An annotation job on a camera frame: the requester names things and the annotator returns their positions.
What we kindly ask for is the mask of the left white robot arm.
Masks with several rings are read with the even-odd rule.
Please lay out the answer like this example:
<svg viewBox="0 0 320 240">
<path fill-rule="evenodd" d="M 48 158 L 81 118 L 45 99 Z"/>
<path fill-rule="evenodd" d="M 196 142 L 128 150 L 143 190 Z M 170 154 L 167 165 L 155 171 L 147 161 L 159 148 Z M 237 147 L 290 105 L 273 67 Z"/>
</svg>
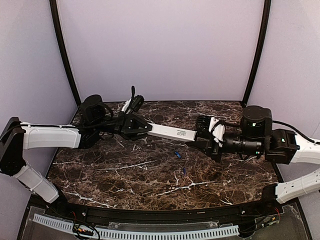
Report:
<svg viewBox="0 0 320 240">
<path fill-rule="evenodd" d="M 152 125 L 135 115 L 143 103 L 141 95 L 133 95 L 115 116 L 100 95 L 91 95 L 79 107 L 78 125 L 31 124 L 12 117 L 0 135 L 0 172 L 16 178 L 49 204 L 62 201 L 63 194 L 24 160 L 23 152 L 36 148 L 89 149 L 102 139 L 102 133 L 127 140 L 144 138 Z"/>
</svg>

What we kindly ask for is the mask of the white remote control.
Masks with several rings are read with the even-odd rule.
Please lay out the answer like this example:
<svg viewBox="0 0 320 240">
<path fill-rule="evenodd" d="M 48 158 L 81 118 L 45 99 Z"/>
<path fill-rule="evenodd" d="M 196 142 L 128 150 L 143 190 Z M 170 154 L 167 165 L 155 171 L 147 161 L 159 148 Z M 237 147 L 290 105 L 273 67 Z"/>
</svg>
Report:
<svg viewBox="0 0 320 240">
<path fill-rule="evenodd" d="M 163 139 L 181 141 L 181 142 L 194 142 L 197 132 L 194 130 L 159 125 L 151 123 L 152 129 L 147 134 Z"/>
</svg>

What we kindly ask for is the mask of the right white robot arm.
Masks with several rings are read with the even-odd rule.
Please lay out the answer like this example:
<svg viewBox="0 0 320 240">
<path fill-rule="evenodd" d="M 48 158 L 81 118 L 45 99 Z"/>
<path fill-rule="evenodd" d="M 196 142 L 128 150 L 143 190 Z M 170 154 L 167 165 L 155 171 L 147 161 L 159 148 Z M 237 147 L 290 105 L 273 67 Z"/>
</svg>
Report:
<svg viewBox="0 0 320 240">
<path fill-rule="evenodd" d="M 242 111 L 239 132 L 229 132 L 229 123 L 214 117 L 200 116 L 196 120 L 196 134 L 201 141 L 190 141 L 188 146 L 199 150 L 219 163 L 223 153 L 239 156 L 264 156 L 273 164 L 320 163 L 320 141 L 311 139 L 299 130 L 272 129 L 275 120 L 268 108 L 247 106 Z"/>
</svg>

